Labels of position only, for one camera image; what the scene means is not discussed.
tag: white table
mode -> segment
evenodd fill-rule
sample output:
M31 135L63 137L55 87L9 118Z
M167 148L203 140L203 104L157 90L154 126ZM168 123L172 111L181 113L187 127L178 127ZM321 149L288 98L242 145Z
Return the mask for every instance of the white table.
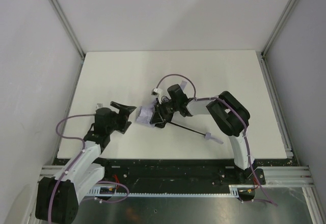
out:
M286 158L281 134L268 96L256 53L235 51L130 51L88 52L81 71L69 115L91 114L96 104L109 107L111 101L140 106L153 101L151 90L166 74L180 73L196 85L197 97L208 97L228 90L250 112L248 139L255 158ZM182 78L169 77L160 88L164 91ZM190 83L185 90L193 96ZM225 159L233 158L228 137L211 116L173 121L200 132L211 132L223 145L206 141L203 136L166 125L164 129L135 123L122 135L114 132L103 158L136 159ZM74 118L67 122L64 134L83 137L94 117ZM61 141L58 158L71 158L81 148L76 140Z

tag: white wall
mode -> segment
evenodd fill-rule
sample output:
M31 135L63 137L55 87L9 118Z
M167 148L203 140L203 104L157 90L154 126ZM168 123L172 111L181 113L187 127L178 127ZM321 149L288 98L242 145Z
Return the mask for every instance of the white wall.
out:
M300 0L267 54L292 134L326 208L326 0Z
M85 51L261 51L288 0L59 0Z
M80 60L48 0L0 0L0 223L56 146ZM7 223L19 223L17 219Z

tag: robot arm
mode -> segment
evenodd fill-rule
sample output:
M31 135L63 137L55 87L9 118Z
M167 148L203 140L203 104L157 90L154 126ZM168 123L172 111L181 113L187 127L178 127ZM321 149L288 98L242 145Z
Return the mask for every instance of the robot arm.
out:
M44 177L38 185L35 216L48 220L49 208L51 219L55 223L71 224L75 219L78 206L87 192L104 177L104 167L93 163L110 142L114 131L126 132L131 122L129 115L136 109L111 102L118 113L109 108L99 108L95 114L95 122L84 137L86 147L70 159L65 167L53 178ZM60 182L55 198L50 203L50 197L57 182Z
M151 124L159 128L164 128L172 120L173 114L177 111L184 117L211 115L220 130L229 136L234 153L235 165L242 170L250 167L246 143L242 136L244 130L243 124L233 112L227 111L228 108L214 98L198 100L188 98L179 85L169 87L168 93L171 99L160 100L162 90L154 89L152 91L152 94L158 97L158 99L154 105L155 111L150 121ZM231 93L224 91L218 97L230 105L241 116L246 125L249 125L249 112Z

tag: metal floor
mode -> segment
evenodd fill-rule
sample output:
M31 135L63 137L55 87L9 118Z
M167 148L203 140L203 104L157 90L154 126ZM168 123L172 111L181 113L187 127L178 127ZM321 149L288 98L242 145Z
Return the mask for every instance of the metal floor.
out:
M313 223L301 188L267 190L279 205L235 198L127 198L116 204L82 202L73 224ZM256 199L263 198L257 191Z

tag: purple cable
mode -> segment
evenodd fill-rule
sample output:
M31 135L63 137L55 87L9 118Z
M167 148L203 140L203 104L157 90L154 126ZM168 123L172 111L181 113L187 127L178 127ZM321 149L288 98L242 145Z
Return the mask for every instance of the purple cable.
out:
M250 158L250 147L249 147L249 142L248 142L248 139L247 139L247 136L246 136L246 132L247 132L247 125L245 124L245 122L243 121L243 119L241 118L241 116L227 103L225 102L223 99L221 98L218 98L218 97L212 97L212 98L199 98L197 99L197 101L201 101L201 100L212 100L212 99L215 99L217 100L218 102L221 102L222 104L224 104L228 109L230 109L235 116L237 116L237 118L241 121L241 123L243 124L243 127L244 127L244 131L243 131L243 138L244 138L244 141L246 142L246 148L247 148L247 153L248 153L248 162L249 162L249 166L250 166L250 169L253 173L253 176L254 178L257 180L257 183L260 187L260 189L262 190L262 192L264 193L264 195L268 198L268 200L254 200L254 201L257 201L257 202L269 202L271 204L273 204L274 206L278 206L270 197L269 195L267 194L266 190L262 187L262 185L260 184L259 180L258 180L258 177L255 173L255 170L253 168L253 165L251 164L251 158Z
M56 133L59 137L61 138L64 138L64 139L76 139L76 140L80 140L82 143L83 143L83 147L82 147L82 150L85 149L86 147L86 144L85 144L85 141L81 138L81 137L72 137L72 136L64 136L62 135L60 132L59 132L59 127L60 125L71 119L71 118L75 118L75 117L86 117L86 116L94 116L94 114L88 114L88 115L76 115L76 116L69 116L69 117L66 117L64 119L62 119L56 126ZM81 155L83 154L82 151L80 151L78 153L78 155L75 157L75 159L67 166L66 168L66 171L70 170L72 168L72 166L76 163L76 161L81 157ZM61 176L58 178L56 184L55 184L55 187L53 188L53 191L52 191L52 194L51 194L51 198L50 198L50 203L49 203L49 208L48 208L48 213L47 213L47 221L49 224L52 224L52 207L53 207L53 201L55 199L55 195L56 195L56 192L57 192L57 189L58 189L58 186L61 182L61 180L64 178L65 176L65 172L63 172L61 174Z
M195 87L194 83L193 83L189 78L185 77L184 75L180 75L180 74L169 74L169 75L164 76L164 77L163 77L163 78L158 82L156 88L158 88L159 85L162 83L162 81L163 81L165 78L169 77L169 76L180 76L180 77L186 79L187 81L189 81L190 84L191 84L191 85L193 86L193 88L194 88L194 98L196 97L196 87Z
M121 202L121 201L125 200L129 196L129 193L130 193L129 192L129 189L127 188L127 186L125 186L125 185L123 185L121 183L118 183L118 182L110 182L110 181L99 181L98 184L100 184L100 183L108 183L108 184L119 185L119 186L123 187L124 189L126 189L126 191L127 191L127 195L124 196L121 199L114 200L114 201L100 200L102 202L105 202L105 203L108 203L108 204L113 204L113 203ZM83 199L82 202L83 201L87 201L87 200L94 200L94 199L97 200L98 198L87 198L87 199Z

